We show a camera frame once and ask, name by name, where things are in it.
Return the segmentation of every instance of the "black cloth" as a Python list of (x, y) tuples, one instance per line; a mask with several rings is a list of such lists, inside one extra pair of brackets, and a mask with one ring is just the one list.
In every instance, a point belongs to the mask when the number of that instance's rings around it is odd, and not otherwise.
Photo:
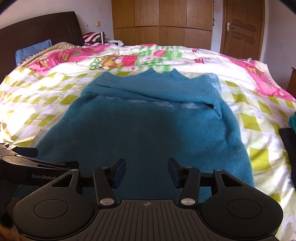
[(296, 187), (296, 134), (292, 128), (279, 129), (279, 134), (289, 155), (291, 179)]

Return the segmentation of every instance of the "dark wooden headboard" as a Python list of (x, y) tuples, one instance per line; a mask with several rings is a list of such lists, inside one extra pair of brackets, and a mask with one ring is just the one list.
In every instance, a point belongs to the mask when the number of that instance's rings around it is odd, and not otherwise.
[(23, 20), (0, 29), (0, 83), (15, 68), (15, 52), (50, 39), (83, 46), (75, 12), (58, 12)]

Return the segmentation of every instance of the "crosshair marking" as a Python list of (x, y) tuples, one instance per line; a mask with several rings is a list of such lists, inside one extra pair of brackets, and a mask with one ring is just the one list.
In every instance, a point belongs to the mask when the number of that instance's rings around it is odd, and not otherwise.
[(149, 207), (149, 206), (151, 206), (152, 205), (152, 203), (150, 203), (150, 202), (145, 202), (145, 203), (143, 203), (143, 205), (145, 206), (145, 207)]

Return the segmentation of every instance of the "floral comforter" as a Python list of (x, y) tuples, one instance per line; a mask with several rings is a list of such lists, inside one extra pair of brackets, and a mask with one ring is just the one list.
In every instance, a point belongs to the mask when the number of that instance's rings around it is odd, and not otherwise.
[(296, 103), (261, 62), (181, 46), (104, 45), (86, 50), (53, 46), (18, 66), (0, 85), (2, 142), (35, 146), (102, 72), (127, 76), (149, 68), (177, 69), (189, 78), (208, 72), (219, 77), (222, 98), (240, 125), (256, 188), (274, 198), (284, 211), (276, 236), (281, 241), (296, 240), (296, 194), (279, 136), (279, 128), (288, 127)]

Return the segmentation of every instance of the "wardrobe door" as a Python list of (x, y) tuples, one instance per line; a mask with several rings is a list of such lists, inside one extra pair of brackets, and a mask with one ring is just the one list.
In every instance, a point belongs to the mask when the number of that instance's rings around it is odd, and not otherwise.
[(135, 26), (133, 0), (112, 0), (113, 28), (127, 28)]
[(188, 48), (211, 49), (212, 32), (201, 29), (187, 28), (185, 46)]
[(186, 0), (159, 0), (159, 25), (186, 27)]
[(121, 40), (124, 45), (136, 45), (135, 27), (114, 29), (114, 39)]
[(159, 45), (159, 26), (136, 27), (136, 44)]
[(187, 0), (186, 27), (212, 31), (213, 0)]
[(135, 26), (159, 26), (158, 0), (134, 0)]
[(185, 28), (177, 27), (159, 27), (159, 44), (162, 46), (184, 46)]

